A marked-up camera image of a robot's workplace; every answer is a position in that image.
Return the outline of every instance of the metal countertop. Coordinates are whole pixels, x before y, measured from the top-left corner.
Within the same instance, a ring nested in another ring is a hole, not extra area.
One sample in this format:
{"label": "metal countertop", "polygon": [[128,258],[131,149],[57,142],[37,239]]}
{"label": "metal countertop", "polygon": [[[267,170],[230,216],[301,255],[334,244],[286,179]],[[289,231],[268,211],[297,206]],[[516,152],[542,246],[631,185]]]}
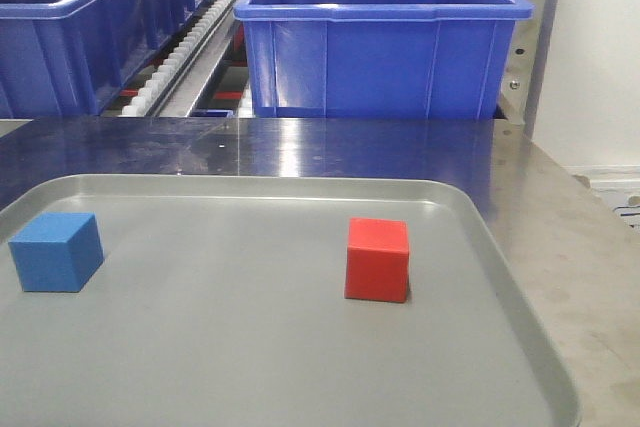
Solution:
{"label": "metal countertop", "polygon": [[476,203],[567,361],[581,425],[640,425],[640,237],[506,121],[41,119],[0,138],[0,208],[79,173],[455,185]]}

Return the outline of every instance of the metal frame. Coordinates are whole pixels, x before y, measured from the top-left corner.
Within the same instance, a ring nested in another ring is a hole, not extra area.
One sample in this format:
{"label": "metal frame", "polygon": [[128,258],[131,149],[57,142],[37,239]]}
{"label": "metal frame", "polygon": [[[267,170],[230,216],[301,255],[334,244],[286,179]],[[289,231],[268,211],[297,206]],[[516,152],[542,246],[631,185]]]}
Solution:
{"label": "metal frame", "polygon": [[546,55],[539,56],[538,50],[541,27],[546,20],[545,17],[549,15],[548,9],[545,8],[547,0],[530,1],[535,4],[534,16],[531,20],[519,22],[516,26],[498,102],[507,119],[514,124],[524,124],[525,117],[533,122],[534,118],[525,111],[527,106],[531,105],[530,93],[539,87],[533,89],[532,80],[542,82],[541,76],[534,79],[533,72],[534,69],[543,70],[546,62]]}

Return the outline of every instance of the red object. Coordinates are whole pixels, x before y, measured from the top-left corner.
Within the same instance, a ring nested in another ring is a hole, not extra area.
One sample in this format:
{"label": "red object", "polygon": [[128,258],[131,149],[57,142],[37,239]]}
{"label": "red object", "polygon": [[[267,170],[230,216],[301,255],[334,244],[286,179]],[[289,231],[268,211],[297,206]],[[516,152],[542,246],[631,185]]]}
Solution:
{"label": "red object", "polygon": [[216,100],[240,100],[242,92],[216,92],[213,98]]}
{"label": "red object", "polygon": [[351,219],[344,296],[404,302],[408,285],[407,224],[395,220]]}
{"label": "red object", "polygon": [[138,95],[138,89],[122,89],[120,91],[120,97],[135,97]]}

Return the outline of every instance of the gray tray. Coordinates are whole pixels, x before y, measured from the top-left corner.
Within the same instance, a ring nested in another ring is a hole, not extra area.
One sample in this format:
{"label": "gray tray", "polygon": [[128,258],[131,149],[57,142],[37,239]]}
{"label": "gray tray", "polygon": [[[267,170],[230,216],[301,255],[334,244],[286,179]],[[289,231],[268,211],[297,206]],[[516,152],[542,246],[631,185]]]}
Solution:
{"label": "gray tray", "polygon": [[[95,212],[78,294],[7,239]],[[404,220],[405,304],[343,298],[350,217]],[[569,376],[471,201],[422,181],[83,175],[0,212],[7,426],[573,427]]]}

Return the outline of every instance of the blue plastic crate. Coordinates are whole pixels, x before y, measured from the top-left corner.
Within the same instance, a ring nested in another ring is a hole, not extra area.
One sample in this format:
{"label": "blue plastic crate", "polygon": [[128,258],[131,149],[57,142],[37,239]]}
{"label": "blue plastic crate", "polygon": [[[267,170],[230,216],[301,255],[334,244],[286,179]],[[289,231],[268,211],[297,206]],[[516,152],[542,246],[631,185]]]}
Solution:
{"label": "blue plastic crate", "polygon": [[182,0],[0,0],[0,118],[99,114],[176,31]]}
{"label": "blue plastic crate", "polygon": [[526,0],[238,0],[263,117],[486,119]]}

